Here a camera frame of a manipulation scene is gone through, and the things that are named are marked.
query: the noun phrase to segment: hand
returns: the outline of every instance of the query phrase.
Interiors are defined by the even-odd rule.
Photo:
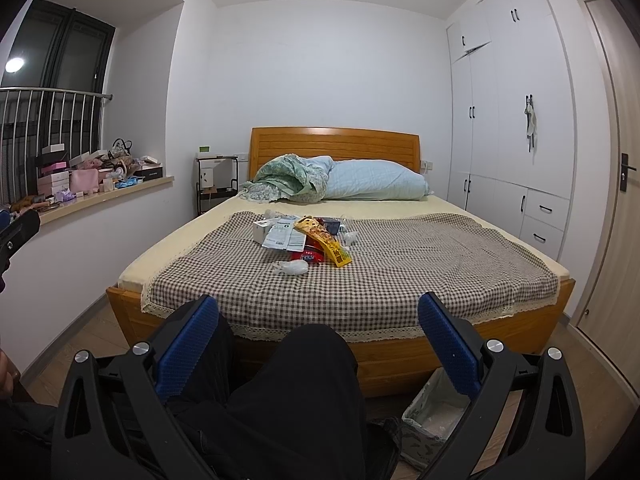
[[[0,400],[6,400],[14,394],[14,378],[9,373],[9,358],[0,350]]]

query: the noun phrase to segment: drawer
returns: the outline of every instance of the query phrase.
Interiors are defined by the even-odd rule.
[[[522,221],[520,240],[531,247],[535,247],[550,258],[557,260],[560,253],[560,244],[562,243],[562,231],[540,220],[525,216]]]
[[[564,231],[568,213],[569,201],[567,199],[529,189],[527,206],[524,211],[526,216]]]

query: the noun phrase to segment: ceiling light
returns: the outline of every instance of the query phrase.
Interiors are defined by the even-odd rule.
[[[12,74],[18,72],[24,66],[24,60],[21,57],[14,57],[6,62],[4,69]]]

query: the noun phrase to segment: yellow snack package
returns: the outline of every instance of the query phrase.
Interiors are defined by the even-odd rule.
[[[305,216],[293,224],[293,227],[322,245],[324,252],[329,255],[336,267],[343,267],[351,263],[351,257],[344,251],[340,242],[332,237],[329,231],[315,218]]]

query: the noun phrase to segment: white wall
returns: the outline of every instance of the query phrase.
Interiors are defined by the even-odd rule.
[[[343,0],[275,0],[216,13],[210,137],[247,152],[254,126],[343,126],[420,135],[446,197],[451,79],[444,22]]]
[[[165,160],[169,72],[182,5],[138,27],[118,30],[104,88],[105,93],[113,94],[104,109],[105,147],[121,137],[133,142],[134,156]]]
[[[205,92],[216,7],[211,0],[183,1],[161,118],[166,172],[175,182],[47,224],[12,258],[0,296],[0,333],[2,349],[22,370],[130,262],[194,218],[193,153],[209,117]]]
[[[468,0],[447,22],[454,22],[463,9],[478,1]],[[569,62],[577,125],[574,196],[559,260],[576,281],[565,309],[570,316],[591,272],[604,221],[610,171],[609,110],[596,49],[578,0],[549,2]]]

